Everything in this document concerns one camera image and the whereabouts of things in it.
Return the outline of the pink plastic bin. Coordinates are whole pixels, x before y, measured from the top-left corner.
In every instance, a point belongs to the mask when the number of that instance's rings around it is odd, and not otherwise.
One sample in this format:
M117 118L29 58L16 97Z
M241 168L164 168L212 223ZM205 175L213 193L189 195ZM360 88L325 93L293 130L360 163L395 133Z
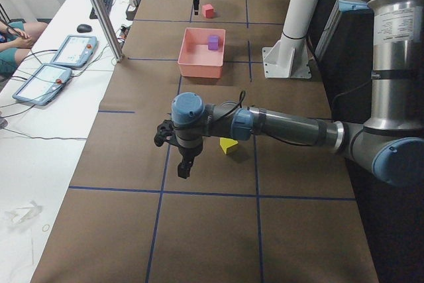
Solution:
M218 51L208 50L208 36L219 36ZM220 28L186 28L178 57L183 77L219 79L223 71L226 30Z

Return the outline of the yellow foam block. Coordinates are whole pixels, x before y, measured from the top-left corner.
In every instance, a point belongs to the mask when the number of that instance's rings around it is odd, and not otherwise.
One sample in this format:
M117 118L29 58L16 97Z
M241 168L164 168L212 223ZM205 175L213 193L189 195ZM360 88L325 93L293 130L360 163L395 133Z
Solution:
M239 142L233 139L221 137L219 139L219 145L223 153L225 155L228 155L234 152L238 148Z

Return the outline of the near teach pendant tablet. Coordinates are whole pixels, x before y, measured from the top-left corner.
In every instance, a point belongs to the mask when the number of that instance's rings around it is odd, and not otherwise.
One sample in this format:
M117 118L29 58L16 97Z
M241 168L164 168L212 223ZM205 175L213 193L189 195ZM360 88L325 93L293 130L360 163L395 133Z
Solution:
M13 94L16 101L44 106L65 87L72 69L54 64L41 65Z

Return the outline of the far teach pendant tablet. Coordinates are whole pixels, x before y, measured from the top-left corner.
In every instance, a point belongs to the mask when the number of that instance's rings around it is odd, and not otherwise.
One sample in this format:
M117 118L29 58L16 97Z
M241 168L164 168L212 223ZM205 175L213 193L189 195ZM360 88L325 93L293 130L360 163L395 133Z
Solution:
M97 37L68 35L59 47L51 64L69 68L80 68L86 64L97 47Z

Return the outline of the purple foam block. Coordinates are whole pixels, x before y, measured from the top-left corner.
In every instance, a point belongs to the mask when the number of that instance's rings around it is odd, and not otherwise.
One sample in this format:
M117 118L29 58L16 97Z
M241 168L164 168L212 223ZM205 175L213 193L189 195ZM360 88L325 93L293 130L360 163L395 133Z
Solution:
M216 35L216 34L209 35L207 46L208 46L208 50L218 51L218 49L219 49L219 36Z

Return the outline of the crumpled clear plastic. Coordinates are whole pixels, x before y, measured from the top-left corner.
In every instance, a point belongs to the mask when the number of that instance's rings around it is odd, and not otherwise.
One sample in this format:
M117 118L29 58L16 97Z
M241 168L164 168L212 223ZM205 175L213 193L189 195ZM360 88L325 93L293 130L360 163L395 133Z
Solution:
M27 224L29 221L36 219L42 212L44 207L37 204L34 200L30 201L23 207L17 207L4 213L4 221L8 227L17 227Z

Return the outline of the black computer mouse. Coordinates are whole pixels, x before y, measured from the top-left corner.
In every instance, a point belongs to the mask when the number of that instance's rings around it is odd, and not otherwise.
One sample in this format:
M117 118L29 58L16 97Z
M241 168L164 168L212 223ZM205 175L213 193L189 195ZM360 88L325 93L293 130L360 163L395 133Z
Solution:
M78 33L88 33L92 31L92 27L87 24L80 24L77 26Z

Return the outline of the teach pendant tablet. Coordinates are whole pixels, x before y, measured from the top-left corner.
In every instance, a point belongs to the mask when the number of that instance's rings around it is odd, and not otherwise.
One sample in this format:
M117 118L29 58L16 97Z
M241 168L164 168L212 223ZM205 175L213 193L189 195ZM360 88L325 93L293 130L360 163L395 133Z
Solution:
M72 69L54 64L41 65L13 94L16 101L44 106L65 87Z
M80 68L86 64L97 47L97 37L68 35L59 47L51 64L69 68Z

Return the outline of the pink foam block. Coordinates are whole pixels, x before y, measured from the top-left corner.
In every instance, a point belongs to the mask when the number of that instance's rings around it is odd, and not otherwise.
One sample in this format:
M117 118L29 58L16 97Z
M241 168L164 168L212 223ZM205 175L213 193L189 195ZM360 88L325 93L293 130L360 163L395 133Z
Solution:
M212 6L212 4L204 4L202 6L202 15L206 18L206 19L212 19L215 16L215 9Z

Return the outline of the white pedestal column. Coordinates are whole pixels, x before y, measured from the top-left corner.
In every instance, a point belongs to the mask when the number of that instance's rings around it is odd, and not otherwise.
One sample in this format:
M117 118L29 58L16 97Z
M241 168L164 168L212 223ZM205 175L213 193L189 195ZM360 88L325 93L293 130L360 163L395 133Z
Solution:
M266 78L311 78L306 38L318 0L290 0L280 39L262 49Z

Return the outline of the seated person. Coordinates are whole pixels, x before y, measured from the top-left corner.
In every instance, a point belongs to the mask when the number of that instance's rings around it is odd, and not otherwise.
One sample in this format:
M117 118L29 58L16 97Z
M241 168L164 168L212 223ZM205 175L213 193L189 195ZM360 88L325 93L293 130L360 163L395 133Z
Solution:
M1 22L1 77L11 76L46 30L44 22Z

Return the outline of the aluminium frame post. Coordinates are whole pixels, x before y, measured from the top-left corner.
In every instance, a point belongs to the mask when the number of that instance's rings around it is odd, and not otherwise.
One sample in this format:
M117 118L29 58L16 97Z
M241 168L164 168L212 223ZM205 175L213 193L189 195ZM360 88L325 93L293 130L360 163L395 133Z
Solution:
M106 11L103 0L90 0L95 12L97 14L97 18L103 30L103 33L107 39L108 45L110 46L113 55L116 59L116 62L120 62L124 54L121 49L121 45L117 40L117 36L111 24L109 14Z

